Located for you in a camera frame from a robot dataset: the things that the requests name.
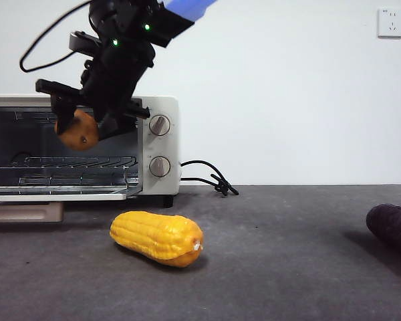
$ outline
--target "oven foot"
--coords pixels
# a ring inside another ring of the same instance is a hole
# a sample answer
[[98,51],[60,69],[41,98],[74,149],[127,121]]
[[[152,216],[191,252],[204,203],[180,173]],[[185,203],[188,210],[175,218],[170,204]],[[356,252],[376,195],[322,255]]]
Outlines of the oven foot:
[[163,196],[163,207],[169,209],[172,206],[174,206],[174,197],[170,195]]

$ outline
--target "robotic arm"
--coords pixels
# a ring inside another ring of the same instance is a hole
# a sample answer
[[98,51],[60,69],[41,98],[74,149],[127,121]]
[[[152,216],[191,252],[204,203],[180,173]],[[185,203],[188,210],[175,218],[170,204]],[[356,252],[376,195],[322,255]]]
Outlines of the robotic arm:
[[[83,31],[70,35],[73,53],[92,57],[84,64],[82,89],[42,79],[35,85],[37,92],[51,96],[52,112],[57,115],[57,133],[65,132],[71,124],[77,106],[93,109],[100,140],[130,132],[135,129],[137,118],[149,118],[148,108],[143,108],[142,102],[133,99],[132,95],[146,69],[154,65],[152,44],[166,47],[173,38],[200,19],[205,9],[215,1],[86,2],[90,5],[90,25],[98,37]],[[33,46],[21,58],[20,66],[25,72],[30,70],[23,68],[23,60],[31,49]]]

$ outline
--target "oven rack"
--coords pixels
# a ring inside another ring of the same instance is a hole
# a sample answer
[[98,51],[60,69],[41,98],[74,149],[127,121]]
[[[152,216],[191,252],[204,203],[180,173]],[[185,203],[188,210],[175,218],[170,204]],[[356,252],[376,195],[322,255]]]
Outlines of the oven rack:
[[128,188],[138,184],[137,164],[134,156],[31,156],[0,164],[0,172],[14,171],[10,185],[18,187]]
[[134,156],[41,156],[0,164],[0,169],[128,169],[136,164]]
[[133,186],[138,184],[138,175],[124,173],[110,174],[57,174],[57,175],[22,175],[18,181],[18,187],[113,187]]

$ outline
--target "white wall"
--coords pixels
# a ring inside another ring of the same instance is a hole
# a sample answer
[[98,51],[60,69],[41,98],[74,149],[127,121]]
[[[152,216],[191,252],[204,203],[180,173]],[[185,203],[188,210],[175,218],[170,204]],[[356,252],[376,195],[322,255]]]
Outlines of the white wall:
[[[18,68],[33,38],[78,3],[0,0],[0,94],[33,94],[38,78],[78,86],[83,56]],[[232,183],[401,183],[401,40],[376,37],[377,9],[391,5],[401,0],[218,0],[157,50],[136,94],[176,96],[182,160],[211,161]],[[91,32],[87,9],[27,64],[62,56],[75,29]]]

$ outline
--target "toaster oven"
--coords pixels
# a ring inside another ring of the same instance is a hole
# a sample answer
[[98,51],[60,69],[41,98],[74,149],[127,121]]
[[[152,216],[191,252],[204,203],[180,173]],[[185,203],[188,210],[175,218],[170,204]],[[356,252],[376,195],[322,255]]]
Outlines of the toaster oven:
[[181,175],[178,102],[137,98],[150,118],[77,152],[56,136],[49,98],[0,96],[0,222],[60,221],[63,201],[159,195],[172,206]]

